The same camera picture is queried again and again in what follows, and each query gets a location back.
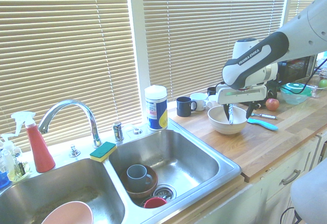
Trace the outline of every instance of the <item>microwave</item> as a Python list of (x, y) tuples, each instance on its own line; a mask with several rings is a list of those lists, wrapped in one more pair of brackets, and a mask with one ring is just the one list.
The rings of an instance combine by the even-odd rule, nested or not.
[(317, 55), (278, 63), (277, 80), (280, 85), (294, 82), (312, 74)]

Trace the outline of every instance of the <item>double sink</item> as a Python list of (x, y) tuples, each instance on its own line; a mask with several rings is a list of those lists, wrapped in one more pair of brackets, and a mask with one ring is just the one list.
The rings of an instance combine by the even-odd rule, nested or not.
[[(65, 151), (54, 157), (55, 169), (2, 190), (0, 223), (41, 224), (56, 207), (74, 200), (91, 207), (94, 224), (162, 223), (241, 173), (237, 164), (172, 120), (163, 131), (141, 129), (140, 135), (126, 132), (103, 163), (89, 159), (93, 148), (87, 145), (77, 158)], [(156, 192), (170, 193), (167, 204), (144, 209), (129, 197), (119, 175), (133, 164), (157, 172)]]

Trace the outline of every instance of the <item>yellow sponge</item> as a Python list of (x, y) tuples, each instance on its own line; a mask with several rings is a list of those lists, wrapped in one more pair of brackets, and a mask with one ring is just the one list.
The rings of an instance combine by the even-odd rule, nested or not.
[(116, 144), (111, 142), (105, 142), (90, 154), (90, 159), (101, 163), (107, 157), (109, 157), (109, 155), (112, 154), (113, 151), (115, 151), (116, 149), (117, 149)]

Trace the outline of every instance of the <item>blue utensil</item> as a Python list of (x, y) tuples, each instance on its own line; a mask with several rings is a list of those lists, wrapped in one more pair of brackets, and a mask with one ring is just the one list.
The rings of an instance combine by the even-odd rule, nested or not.
[(267, 123), (258, 119), (253, 119), (253, 118), (248, 118), (247, 120), (248, 123), (252, 123), (252, 124), (258, 124), (263, 126), (264, 128), (276, 131), (278, 130), (278, 127), (276, 127), (275, 125), (271, 124), (271, 123)]

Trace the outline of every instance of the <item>red cup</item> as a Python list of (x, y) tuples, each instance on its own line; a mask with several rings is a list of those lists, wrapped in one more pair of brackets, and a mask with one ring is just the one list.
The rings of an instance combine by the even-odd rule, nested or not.
[(144, 208), (146, 209), (158, 208), (162, 205), (165, 205), (166, 203), (167, 201), (161, 197), (153, 197), (145, 202)]

